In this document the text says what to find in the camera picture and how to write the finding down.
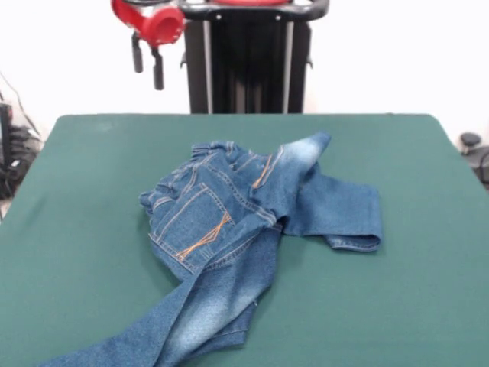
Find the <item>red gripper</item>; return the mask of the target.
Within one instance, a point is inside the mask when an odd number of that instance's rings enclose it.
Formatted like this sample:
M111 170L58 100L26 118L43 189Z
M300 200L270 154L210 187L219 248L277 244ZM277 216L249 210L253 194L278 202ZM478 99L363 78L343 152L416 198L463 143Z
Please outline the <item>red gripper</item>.
M111 1L115 16L135 32L131 36L131 52L134 71L144 70L140 41L151 45L151 55L154 58L153 77L154 88L164 89L164 66L158 46L175 43L185 28L185 17L175 5L163 5L149 16L143 15L135 5L125 1Z

